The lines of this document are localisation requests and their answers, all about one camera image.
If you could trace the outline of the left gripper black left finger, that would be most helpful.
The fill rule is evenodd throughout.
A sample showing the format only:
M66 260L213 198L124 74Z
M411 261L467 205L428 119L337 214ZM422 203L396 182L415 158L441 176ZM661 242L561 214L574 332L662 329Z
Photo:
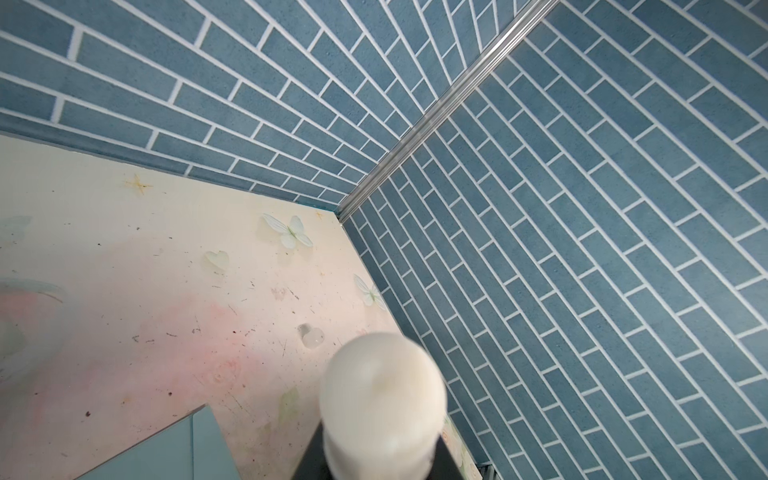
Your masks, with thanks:
M323 425L318 424L301 456L292 480L327 480L327 462L323 447Z

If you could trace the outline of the translucent glue stick cap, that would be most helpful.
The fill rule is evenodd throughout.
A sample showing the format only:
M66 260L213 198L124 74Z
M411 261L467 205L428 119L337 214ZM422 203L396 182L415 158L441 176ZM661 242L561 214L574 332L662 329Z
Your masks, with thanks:
M302 324L298 327L298 331L302 343L307 349L316 349L324 343L325 334L323 330L318 327L314 327L309 324Z

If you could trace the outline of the teal envelope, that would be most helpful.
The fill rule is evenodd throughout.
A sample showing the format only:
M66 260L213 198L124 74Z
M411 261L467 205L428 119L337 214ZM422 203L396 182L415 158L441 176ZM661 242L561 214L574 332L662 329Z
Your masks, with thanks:
M238 479L210 406L203 405L94 467L83 479Z

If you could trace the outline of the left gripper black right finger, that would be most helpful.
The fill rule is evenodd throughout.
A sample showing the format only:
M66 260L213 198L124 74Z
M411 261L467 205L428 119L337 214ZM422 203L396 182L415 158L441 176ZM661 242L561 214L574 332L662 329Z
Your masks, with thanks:
M434 453L434 480L463 480L460 468L442 436L438 437Z

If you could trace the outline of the white glue stick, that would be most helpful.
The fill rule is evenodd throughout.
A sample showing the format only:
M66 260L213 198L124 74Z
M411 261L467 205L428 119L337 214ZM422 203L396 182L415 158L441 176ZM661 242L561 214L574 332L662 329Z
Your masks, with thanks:
M447 414L431 357L401 334L344 344L319 393L323 450L336 479L425 479Z

